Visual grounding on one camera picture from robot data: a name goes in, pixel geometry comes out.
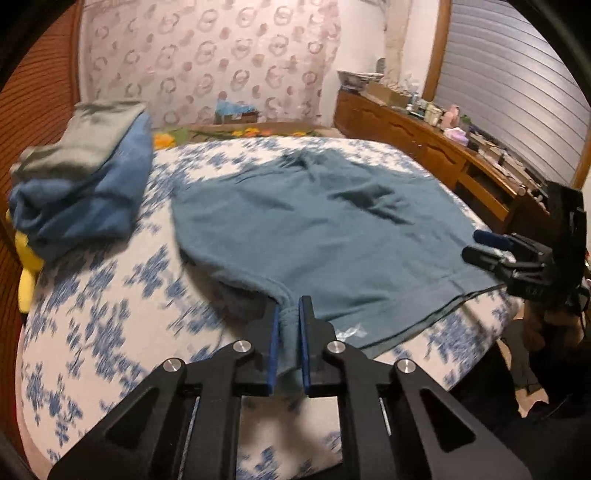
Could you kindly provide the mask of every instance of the wooden drawer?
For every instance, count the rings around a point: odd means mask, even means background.
[[[377,134],[383,123],[379,105],[341,90],[335,112],[335,126],[349,138],[379,141]]]
[[[428,132],[421,132],[417,137],[417,145],[419,149],[416,160],[440,182],[453,190],[457,177],[466,164],[466,154]]]
[[[380,142],[387,143],[415,159],[419,152],[418,128],[410,118],[396,112],[384,115],[376,136]]]

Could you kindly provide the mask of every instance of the teal towel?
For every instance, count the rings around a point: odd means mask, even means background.
[[[474,227],[435,178],[334,150],[178,187],[172,208],[178,244],[199,267],[279,303],[280,372],[298,363],[302,295],[337,331],[361,327],[347,341],[376,357],[498,288],[462,261]]]

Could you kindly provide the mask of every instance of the metal screw head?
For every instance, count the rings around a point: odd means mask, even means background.
[[[178,358],[169,358],[165,360],[162,368],[164,368],[167,372],[176,372],[181,368],[183,364]]]
[[[403,374],[411,374],[417,369],[417,364],[408,358],[400,360],[396,366]]]
[[[234,342],[233,348],[237,352],[246,353],[252,348],[252,345],[248,340],[238,340]]]
[[[327,343],[326,348],[330,353],[343,353],[346,347],[343,342],[334,340],[333,342]]]

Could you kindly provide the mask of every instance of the person's hand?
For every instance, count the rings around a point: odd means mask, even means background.
[[[523,344],[530,352],[545,347],[542,337],[544,322],[559,327],[552,348],[571,350],[583,339],[583,328],[579,317],[564,310],[544,310],[540,305],[526,301],[523,315]]]

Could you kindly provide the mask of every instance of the yellow plush toy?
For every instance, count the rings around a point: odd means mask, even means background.
[[[6,220],[12,223],[9,212],[6,212]],[[14,235],[14,245],[17,249],[18,258],[22,263],[21,280],[18,283],[18,309],[21,313],[29,313],[37,276],[44,264],[44,261],[35,255],[28,243],[28,237],[24,233],[17,231]]]

